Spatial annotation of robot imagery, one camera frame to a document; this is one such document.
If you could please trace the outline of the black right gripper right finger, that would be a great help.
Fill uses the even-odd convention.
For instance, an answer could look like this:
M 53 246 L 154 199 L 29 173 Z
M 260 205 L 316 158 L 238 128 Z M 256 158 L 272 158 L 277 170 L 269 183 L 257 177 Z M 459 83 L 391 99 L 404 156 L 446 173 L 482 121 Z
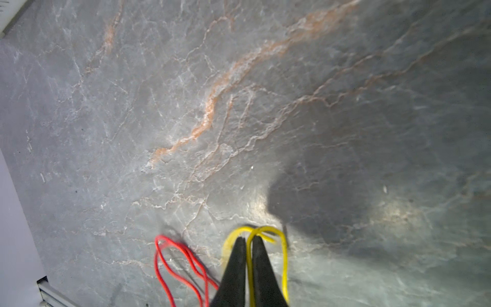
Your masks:
M 287 307 L 261 237 L 252 240 L 252 277 L 257 307 Z

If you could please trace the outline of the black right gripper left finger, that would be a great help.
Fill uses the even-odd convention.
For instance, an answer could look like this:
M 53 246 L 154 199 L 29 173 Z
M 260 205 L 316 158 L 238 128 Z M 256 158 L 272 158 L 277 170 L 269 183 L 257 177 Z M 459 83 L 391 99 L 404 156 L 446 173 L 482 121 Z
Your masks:
M 238 237 L 222 277 L 219 289 L 210 306 L 245 307 L 246 240 Z

